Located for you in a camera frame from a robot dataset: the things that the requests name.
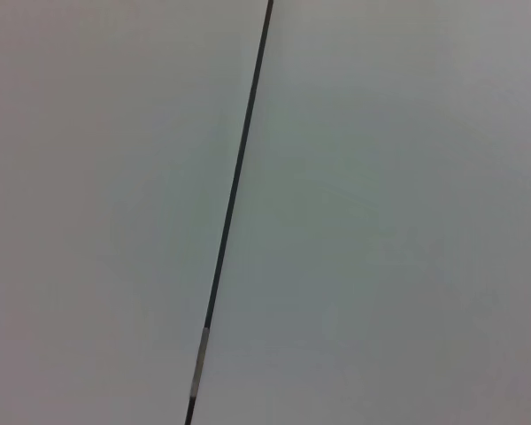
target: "white panel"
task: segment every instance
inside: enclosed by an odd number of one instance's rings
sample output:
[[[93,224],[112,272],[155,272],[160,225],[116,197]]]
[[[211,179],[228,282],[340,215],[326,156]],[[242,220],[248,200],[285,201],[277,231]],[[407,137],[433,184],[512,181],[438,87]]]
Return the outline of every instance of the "white panel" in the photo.
[[[531,1],[276,2],[194,423],[531,424]]]
[[[265,8],[0,0],[0,425],[184,420]]]

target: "gray wall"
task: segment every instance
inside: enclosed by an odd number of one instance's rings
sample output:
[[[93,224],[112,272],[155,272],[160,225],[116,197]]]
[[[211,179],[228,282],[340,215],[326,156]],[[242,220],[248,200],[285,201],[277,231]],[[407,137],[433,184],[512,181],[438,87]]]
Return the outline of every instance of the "gray wall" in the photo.
[[[0,0],[0,425],[183,421],[261,3]]]
[[[197,424],[531,424],[531,1],[280,0]]]

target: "black line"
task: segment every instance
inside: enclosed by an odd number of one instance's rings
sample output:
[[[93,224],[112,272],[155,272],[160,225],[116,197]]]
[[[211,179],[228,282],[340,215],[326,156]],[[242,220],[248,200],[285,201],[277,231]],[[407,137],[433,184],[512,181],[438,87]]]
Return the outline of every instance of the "black line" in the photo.
[[[234,170],[234,178],[232,180],[232,187],[230,188],[230,196],[228,198],[227,215],[224,219],[224,227],[222,228],[222,237],[220,238],[219,255],[216,260],[216,267],[214,268],[214,277],[212,279],[211,295],[209,297],[209,304],[206,308],[206,316],[204,317],[203,336],[208,338],[208,333],[211,329],[212,315],[214,313],[214,306],[216,304],[216,296],[219,291],[220,274],[222,273],[222,265],[224,264],[224,256],[227,250],[228,233],[230,231],[230,224],[232,223],[232,215],[234,212],[234,205],[236,202],[236,193],[238,192],[238,183],[240,182],[240,174],[242,173],[242,162],[244,160],[244,153],[246,151],[246,144],[248,143],[248,134],[250,132],[251,115],[254,111],[254,103],[256,102],[256,93],[258,92],[259,74],[262,68],[264,59],[264,51],[266,49],[267,32],[269,30],[269,22],[272,17],[273,0],[267,0],[267,8],[265,9],[264,26],[262,28],[262,35],[259,39],[258,56],[256,58],[256,66],[254,67],[254,75],[251,81],[250,97],[248,98],[248,105],[246,106],[246,114],[244,116],[244,124],[242,127],[242,138],[240,140],[240,147],[238,148],[238,156],[236,158],[236,167]],[[204,337],[201,338],[201,344],[204,344]],[[204,350],[199,349],[197,356],[197,364],[200,356],[204,356]],[[202,373],[202,363],[196,367],[194,373],[194,381],[200,379]],[[185,425],[190,425],[193,420],[193,412],[195,411],[196,394],[192,393],[189,397],[189,407],[187,410],[187,417],[185,418]]]

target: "white surface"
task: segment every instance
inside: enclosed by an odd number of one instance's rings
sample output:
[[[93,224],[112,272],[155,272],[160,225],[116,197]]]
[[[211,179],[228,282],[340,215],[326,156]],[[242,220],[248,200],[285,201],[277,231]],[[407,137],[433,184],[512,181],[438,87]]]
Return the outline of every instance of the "white surface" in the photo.
[[[184,421],[265,7],[0,0],[0,425]]]
[[[276,2],[194,423],[531,424],[531,1]]]

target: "white wall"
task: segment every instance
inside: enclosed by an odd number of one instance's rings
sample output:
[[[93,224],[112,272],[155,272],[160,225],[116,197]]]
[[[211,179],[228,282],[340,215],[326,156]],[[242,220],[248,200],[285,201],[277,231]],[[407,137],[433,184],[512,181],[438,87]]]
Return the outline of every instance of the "white wall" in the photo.
[[[195,423],[531,424],[531,1],[276,2]]]
[[[0,425],[184,420],[262,3],[0,0]]]

